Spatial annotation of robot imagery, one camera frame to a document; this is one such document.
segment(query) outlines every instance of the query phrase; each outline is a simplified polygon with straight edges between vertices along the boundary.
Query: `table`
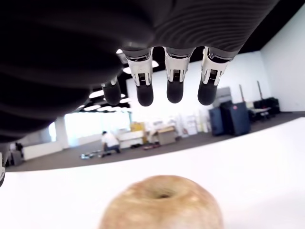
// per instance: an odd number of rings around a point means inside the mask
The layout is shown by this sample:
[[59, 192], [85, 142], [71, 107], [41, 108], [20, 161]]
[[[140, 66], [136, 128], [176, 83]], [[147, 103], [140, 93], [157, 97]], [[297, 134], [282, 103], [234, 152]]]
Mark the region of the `table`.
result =
[[116, 163], [11, 172], [0, 188], [10, 229], [96, 229], [133, 182], [179, 175], [210, 191], [226, 229], [305, 228], [305, 118], [222, 142]]

